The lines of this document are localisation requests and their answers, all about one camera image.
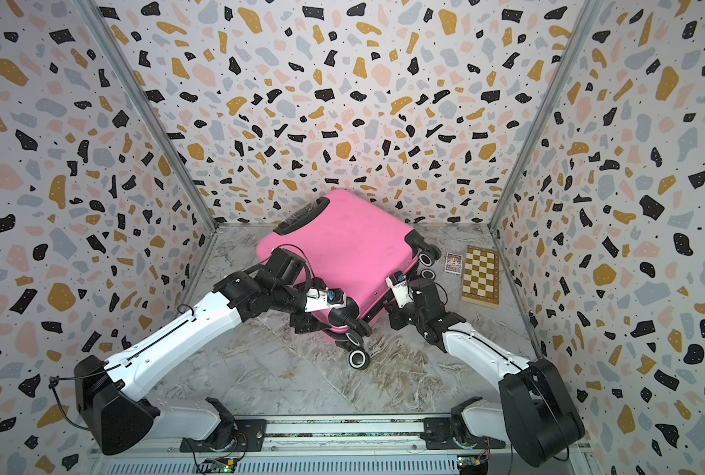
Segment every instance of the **wooden chessboard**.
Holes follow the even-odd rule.
[[[461,300],[498,308],[500,303],[500,256],[492,249],[466,247]]]

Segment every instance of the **wire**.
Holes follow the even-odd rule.
[[[52,381],[53,379],[56,380],[56,381],[74,381],[74,380],[76,380],[76,379],[91,378],[92,376],[102,375],[102,374],[104,374],[104,373],[106,373],[106,372],[108,372],[108,371],[112,371],[113,369],[119,368],[119,367],[120,367],[120,365],[115,365],[115,366],[112,366],[111,368],[108,368],[108,369],[101,369],[100,371],[93,372],[92,374],[89,374],[89,375],[71,376],[70,378],[66,378],[66,377],[63,377],[63,376],[49,376],[49,382],[51,383],[51,381]]]
[[[185,312],[182,312],[182,311],[181,311],[181,308],[182,308],[182,307],[186,307],[186,308],[188,308],[189,310],[191,310],[191,314],[192,314],[192,315],[195,314],[195,309],[193,309],[190,305],[187,305],[187,304],[185,304],[185,303],[181,303],[181,304],[179,304],[179,305],[176,307],[176,311],[177,311],[178,313],[180,313],[181,315],[183,315],[183,314],[185,313]]]
[[[508,475],[510,475],[510,469],[514,468],[514,445],[510,445],[510,465],[508,465]]]
[[[147,351],[149,348],[155,346],[155,345],[156,345],[157,343],[159,343],[161,340],[164,340],[165,337],[167,337],[168,335],[170,335],[171,333],[173,333],[174,331],[176,331],[178,328],[181,328],[182,326],[186,325],[187,322],[189,322],[189,320],[184,320],[184,321],[182,321],[182,322],[179,323],[175,328],[173,328],[171,331],[169,331],[168,333],[166,333],[166,334],[163,335],[162,337],[158,338],[157,340],[153,341],[152,343],[150,343],[150,344],[147,345],[146,347],[142,348],[141,350],[137,351],[137,352],[134,353],[133,355],[129,356],[129,361],[131,361],[133,358],[135,358],[135,357],[141,355],[143,352]]]
[[[56,376],[51,376],[51,377],[49,378],[49,387],[52,388],[52,393],[55,395],[55,400],[57,401],[57,407],[60,409],[60,413],[63,415],[63,419],[65,419],[66,421],[68,421],[68,424],[70,424],[70,425],[73,426],[73,427],[76,427],[76,428],[81,429],[81,430],[88,430],[88,431],[91,431],[88,427],[80,426],[79,424],[74,423],[72,420],[68,419],[68,415],[65,414],[65,411],[64,411],[64,409],[63,409],[63,405],[60,404],[60,398],[59,398],[59,396],[57,395],[57,389],[55,389],[55,387],[57,386],[57,385],[56,385],[56,382],[57,382],[57,381],[59,381],[59,378],[57,378]]]
[[[61,381],[75,381],[77,379],[85,379],[85,378],[91,378],[92,376],[107,374],[108,371],[112,371],[113,369],[118,368],[118,367],[120,367],[120,365],[115,365],[115,366],[112,366],[111,368],[107,368],[107,369],[101,369],[100,371],[93,372],[91,374],[83,375],[83,376],[70,376],[70,377],[49,376],[49,389],[51,389],[52,394],[55,395],[55,401],[57,402],[57,407],[60,409],[60,413],[63,415],[63,419],[68,421],[68,424],[70,424],[71,426],[76,427],[78,429],[81,429],[81,430],[91,431],[91,429],[89,429],[88,427],[83,427],[77,423],[74,423],[72,420],[70,420],[68,418],[68,415],[65,414],[65,411],[63,409],[63,405],[60,403],[60,397],[57,395],[57,389],[56,389],[57,384]]]
[[[438,286],[439,288],[442,289],[443,292],[445,292],[445,301],[442,302],[442,305],[447,305],[447,290],[445,290],[445,288],[442,287],[442,285],[440,285],[440,284],[437,283],[437,282],[434,282],[434,285]]]
[[[282,246],[284,246],[284,245],[288,245],[288,246],[290,246],[290,247],[293,247],[293,248],[297,249],[298,251],[300,251],[300,253],[302,253],[302,257],[304,257],[304,258],[305,258],[305,262],[308,263],[308,269],[310,270],[311,276],[313,276],[313,278],[315,278],[315,277],[316,277],[315,272],[313,272],[313,268],[312,268],[311,265],[310,265],[310,259],[309,259],[308,256],[305,254],[305,251],[303,251],[302,249],[300,249],[300,246],[294,245],[294,244],[279,244],[279,245],[276,246],[276,247],[277,247],[277,248],[280,248],[280,247],[282,247]]]
[[[490,462],[490,437],[485,437],[487,439],[487,448],[485,448],[485,453],[482,455],[485,455],[485,460],[487,463]]]
[[[237,435],[241,435],[242,437],[244,437],[244,451],[242,452],[241,457],[234,459],[234,462],[242,461],[244,456],[247,454],[247,446],[249,445],[249,442],[247,442],[247,435],[243,434],[242,432],[238,433]]]
[[[303,291],[305,293],[308,293],[311,286],[313,285],[313,279],[315,279],[315,277],[313,277],[313,271],[310,270],[310,266],[307,263],[303,264],[302,268],[305,269],[305,288],[303,289]]]
[[[477,338],[477,337],[475,337],[475,336],[472,335],[472,334],[468,334],[468,333],[466,333],[465,331],[452,330],[452,329],[449,330],[449,331],[455,331],[456,333],[464,334],[464,335],[466,335],[466,336],[468,336],[468,337],[471,337],[471,338],[473,338],[473,339],[479,341],[480,343],[483,343],[486,347],[490,348],[491,350],[495,351],[498,355],[500,355],[501,357],[503,357],[504,359],[506,359],[510,364],[516,366],[517,369],[519,369],[519,371],[523,371],[516,363],[514,363],[513,361],[511,361],[507,356],[503,355],[501,352],[497,351],[495,348],[491,347],[491,346],[488,345],[485,341],[482,341],[480,338]],[[555,422],[555,425],[556,425],[556,427],[558,428],[558,432],[561,433],[561,437],[563,438],[564,442],[566,442],[566,458],[558,458],[558,457],[556,457],[555,455],[553,455],[553,458],[554,458],[555,460],[559,461],[559,462],[567,462],[567,461],[569,461],[569,457],[570,457],[571,453],[570,453],[570,451],[569,451],[569,444],[568,444],[568,441],[566,440],[566,435],[564,434],[564,430],[561,428],[561,424],[558,423],[558,418],[555,416],[555,413],[553,412],[553,409],[551,409],[550,404],[548,404],[548,401],[546,400],[545,396],[542,395],[542,392],[540,391],[540,389],[539,389],[539,388],[537,387],[537,385],[535,384],[534,376],[532,376],[532,377],[529,379],[529,382],[532,383],[532,386],[534,386],[535,390],[537,391],[537,394],[538,394],[538,395],[540,396],[540,398],[542,399],[542,402],[545,403],[546,407],[548,408],[548,411],[550,411],[550,415],[553,416],[553,421]],[[514,453],[513,453],[513,447],[512,447],[512,449],[511,449],[511,463],[513,463],[513,456],[514,456]]]
[[[518,369],[519,371],[523,371],[523,369],[522,369],[520,366],[518,366],[516,363],[514,363],[513,361],[511,361],[510,358],[508,358],[507,356],[503,355],[501,352],[497,351],[495,348],[493,348],[492,346],[488,345],[487,342],[481,340],[480,338],[477,338],[476,336],[472,335],[471,333],[466,333],[465,331],[461,331],[461,330],[454,330],[453,328],[450,328],[450,329],[448,329],[447,331],[454,331],[454,332],[456,332],[456,333],[464,334],[464,335],[467,336],[467,337],[471,337],[471,338],[473,338],[474,340],[479,341],[481,344],[485,345],[486,347],[490,348],[492,351],[494,351],[494,352],[496,352],[498,355],[500,355],[501,358],[506,359],[510,364],[516,366],[516,369]]]
[[[559,461],[559,462],[567,462],[567,461],[569,461],[569,457],[571,456],[571,453],[570,453],[570,451],[569,451],[569,443],[568,443],[568,441],[566,440],[566,435],[564,435],[564,430],[561,428],[561,424],[558,423],[558,418],[557,418],[557,417],[555,416],[555,414],[553,413],[553,409],[550,408],[550,404],[548,404],[547,400],[545,399],[545,396],[542,395],[542,393],[540,392],[539,388],[538,388],[537,385],[535,384],[534,378],[533,378],[533,377],[530,378],[530,379],[529,379],[529,382],[532,383],[532,386],[534,386],[535,389],[537,390],[537,394],[539,394],[540,397],[542,398],[542,402],[545,403],[546,407],[547,407],[548,410],[550,411],[550,415],[553,416],[553,421],[555,422],[555,426],[558,428],[558,432],[561,433],[561,437],[563,438],[564,442],[566,442],[566,458],[558,458],[558,457],[556,457],[555,455],[553,455],[553,458],[554,458],[555,460]]]
[[[197,468],[197,473],[201,473],[202,475],[207,475],[207,473],[211,473],[210,470],[204,471],[200,468],[200,464],[197,463],[197,456],[195,455],[195,448],[191,446],[191,442],[189,442],[189,439],[184,438],[184,442],[189,446],[189,450],[191,450],[191,458],[194,459],[195,461],[195,467]]]

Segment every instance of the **marble floor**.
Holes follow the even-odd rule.
[[[215,282],[257,261],[255,246],[269,226],[224,226],[192,301]],[[500,272],[500,306],[462,302],[461,276],[444,273],[444,254],[466,245],[493,247],[485,226],[417,226],[443,252],[432,270],[447,290],[447,310],[518,355],[532,358],[511,283]],[[174,399],[217,397],[236,415],[446,413],[471,396],[498,401],[490,384],[460,360],[427,344],[413,326],[394,331],[386,316],[366,338],[371,366],[356,371],[347,353],[319,334],[294,334],[289,316],[268,312],[217,337],[171,371],[157,386]]]

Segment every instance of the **suitcase wheel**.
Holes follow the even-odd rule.
[[[439,261],[442,257],[442,251],[440,251],[440,249],[434,244],[430,244],[429,247],[432,248],[432,257],[434,258],[434,261]]]
[[[358,320],[358,324],[360,325],[360,329],[363,330],[363,336],[370,337],[371,333],[373,333],[371,326],[365,320]]]
[[[347,355],[347,363],[353,369],[366,369],[371,364],[371,355],[362,348],[356,348]]]
[[[433,266],[434,256],[432,255],[432,252],[422,251],[421,254],[419,254],[419,262],[421,262],[425,267],[428,268]]]
[[[355,330],[350,328],[347,333],[345,334],[347,339],[349,340],[350,343],[354,344],[357,347],[362,347],[363,346],[363,337]]]

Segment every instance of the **patterned wall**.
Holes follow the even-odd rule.
[[[490,217],[575,0],[101,0],[220,222],[333,187],[408,221]]]
[[[604,2],[504,210],[604,473],[705,473],[705,2]]]
[[[0,473],[79,472],[47,378],[159,328],[204,232],[74,6],[0,0]]]

